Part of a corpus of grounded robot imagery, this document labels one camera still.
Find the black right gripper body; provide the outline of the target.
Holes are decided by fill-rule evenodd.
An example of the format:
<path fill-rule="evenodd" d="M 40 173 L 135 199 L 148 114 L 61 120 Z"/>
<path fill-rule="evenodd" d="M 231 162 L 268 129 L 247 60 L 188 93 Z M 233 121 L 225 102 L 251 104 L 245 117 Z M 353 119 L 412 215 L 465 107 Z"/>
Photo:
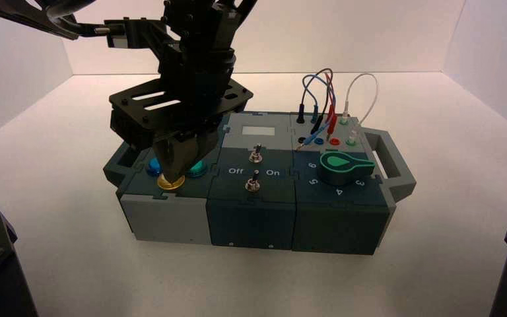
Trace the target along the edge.
<path fill-rule="evenodd" d="M 109 97 L 111 129 L 132 147 L 146 149 L 241 112 L 253 93 L 231 78 L 235 60 L 233 50 L 190 57 L 179 47 L 166 47 L 159 78 Z"/>

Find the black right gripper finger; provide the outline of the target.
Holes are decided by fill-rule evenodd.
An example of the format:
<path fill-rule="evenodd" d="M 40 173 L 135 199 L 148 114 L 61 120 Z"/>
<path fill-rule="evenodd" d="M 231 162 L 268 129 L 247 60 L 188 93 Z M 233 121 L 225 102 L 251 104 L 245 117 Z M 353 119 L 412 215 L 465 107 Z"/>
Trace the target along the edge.
<path fill-rule="evenodd" d="M 186 173 L 208 155 L 217 146 L 218 141 L 219 132 L 216 127 L 200 131 L 194 139 L 195 147 L 191 153 L 191 160 L 187 164 Z"/>
<path fill-rule="evenodd" d="M 196 137 L 179 141 L 175 137 L 161 139 L 152 149 L 168 182 L 179 180 L 199 160 L 199 143 Z"/>

